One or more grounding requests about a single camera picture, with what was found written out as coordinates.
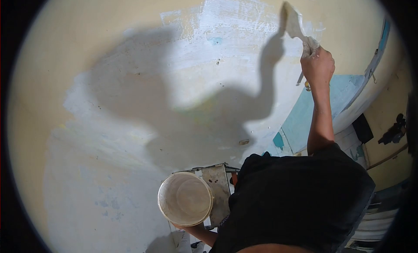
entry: black t-shirt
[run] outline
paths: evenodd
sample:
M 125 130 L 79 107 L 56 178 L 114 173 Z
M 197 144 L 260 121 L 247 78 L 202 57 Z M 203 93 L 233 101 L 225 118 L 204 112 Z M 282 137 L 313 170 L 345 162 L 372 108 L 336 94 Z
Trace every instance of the black t-shirt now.
M 231 213 L 210 253 L 269 243 L 337 252 L 358 227 L 374 187 L 337 144 L 310 157 L 253 154 L 238 173 Z

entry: teal tile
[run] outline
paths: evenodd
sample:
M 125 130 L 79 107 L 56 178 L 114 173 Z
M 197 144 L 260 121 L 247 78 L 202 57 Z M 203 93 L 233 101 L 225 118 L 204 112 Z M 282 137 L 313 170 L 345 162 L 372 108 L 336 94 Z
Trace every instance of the teal tile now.
M 276 136 L 273 138 L 273 143 L 276 146 L 276 148 L 280 148 L 280 150 L 283 151 L 283 146 L 285 146 L 285 144 L 283 143 L 283 138 L 280 132 L 278 132 Z

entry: wrist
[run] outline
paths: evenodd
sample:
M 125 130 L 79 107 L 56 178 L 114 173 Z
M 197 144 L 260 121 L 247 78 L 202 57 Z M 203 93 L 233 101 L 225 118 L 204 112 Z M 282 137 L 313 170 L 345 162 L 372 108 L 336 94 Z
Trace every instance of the wrist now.
M 329 103 L 329 86 L 311 87 L 311 93 L 314 103 Z

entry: yellow wall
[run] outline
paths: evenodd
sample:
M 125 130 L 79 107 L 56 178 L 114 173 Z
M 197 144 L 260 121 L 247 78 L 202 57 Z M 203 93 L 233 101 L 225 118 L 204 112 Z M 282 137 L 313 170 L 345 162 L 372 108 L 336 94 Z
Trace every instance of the yellow wall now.
M 407 58 L 404 58 L 389 83 L 364 112 L 374 136 L 365 144 L 370 165 L 382 161 L 406 144 L 406 136 L 399 143 L 391 142 L 387 145 L 379 144 L 378 140 L 396 122 L 398 114 L 406 115 L 411 86 L 410 68 Z
M 376 184 L 375 191 L 379 191 L 404 181 L 410 176 L 411 169 L 412 157 L 408 154 L 408 150 L 404 150 L 367 172 Z

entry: dirty bucket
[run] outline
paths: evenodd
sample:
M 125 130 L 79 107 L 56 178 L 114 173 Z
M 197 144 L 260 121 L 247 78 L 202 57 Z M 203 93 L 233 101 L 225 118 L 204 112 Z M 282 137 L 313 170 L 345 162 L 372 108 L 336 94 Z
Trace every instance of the dirty bucket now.
M 212 205 L 211 189 L 190 172 L 173 173 L 158 190 L 158 206 L 164 217 L 180 226 L 202 223 L 209 216 Z

